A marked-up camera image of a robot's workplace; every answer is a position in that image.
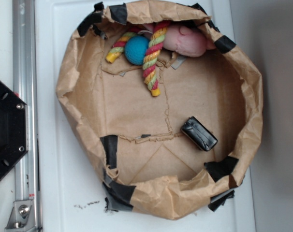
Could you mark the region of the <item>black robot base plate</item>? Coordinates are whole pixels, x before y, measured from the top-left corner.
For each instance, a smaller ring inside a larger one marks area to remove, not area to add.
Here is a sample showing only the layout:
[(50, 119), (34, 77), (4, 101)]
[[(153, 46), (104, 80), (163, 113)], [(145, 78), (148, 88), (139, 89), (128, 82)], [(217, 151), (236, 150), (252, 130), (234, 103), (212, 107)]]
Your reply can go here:
[(28, 151), (27, 105), (0, 81), (0, 181)]

